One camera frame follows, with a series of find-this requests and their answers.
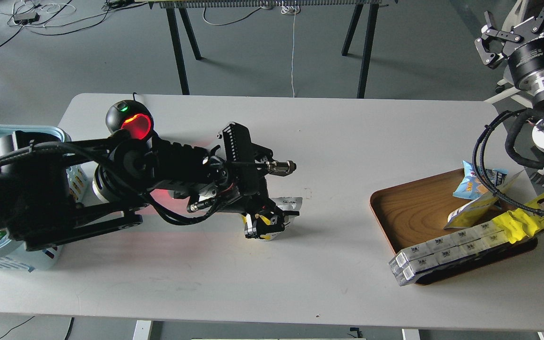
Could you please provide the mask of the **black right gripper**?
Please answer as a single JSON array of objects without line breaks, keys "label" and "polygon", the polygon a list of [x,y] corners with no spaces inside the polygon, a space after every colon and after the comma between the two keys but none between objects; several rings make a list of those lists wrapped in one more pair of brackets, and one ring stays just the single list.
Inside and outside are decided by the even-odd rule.
[{"label": "black right gripper", "polygon": [[[482,63],[490,69],[496,69],[508,58],[514,86],[529,92],[533,102],[544,102],[544,37],[537,39],[544,30],[544,2],[521,4],[522,22],[531,17],[533,21],[525,24],[520,35],[498,29],[490,11],[485,11],[484,17],[481,36],[475,40]],[[530,42],[520,47],[523,41]]]}]

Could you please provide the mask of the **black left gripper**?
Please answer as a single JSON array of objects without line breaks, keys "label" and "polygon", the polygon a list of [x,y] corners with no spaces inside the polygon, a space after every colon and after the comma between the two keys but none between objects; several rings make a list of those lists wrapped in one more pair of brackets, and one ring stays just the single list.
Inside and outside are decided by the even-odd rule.
[{"label": "black left gripper", "polygon": [[[225,213],[244,215],[244,235],[247,239],[261,239],[264,234],[283,232],[289,222],[300,215],[300,211],[287,211],[275,204],[264,188],[254,195],[242,195],[232,183],[225,189]],[[255,215],[265,213],[265,222]]]}]

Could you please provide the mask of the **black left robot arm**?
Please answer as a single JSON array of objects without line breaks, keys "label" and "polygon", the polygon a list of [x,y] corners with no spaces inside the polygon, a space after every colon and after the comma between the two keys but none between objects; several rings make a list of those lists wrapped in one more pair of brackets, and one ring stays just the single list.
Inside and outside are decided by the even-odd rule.
[{"label": "black left robot arm", "polygon": [[127,127],[82,141],[52,127],[0,127],[0,231],[43,250],[139,225],[151,207],[181,227],[239,214],[246,238],[270,240],[300,215],[301,198],[270,198],[266,176],[295,169],[234,122],[209,149]]}]

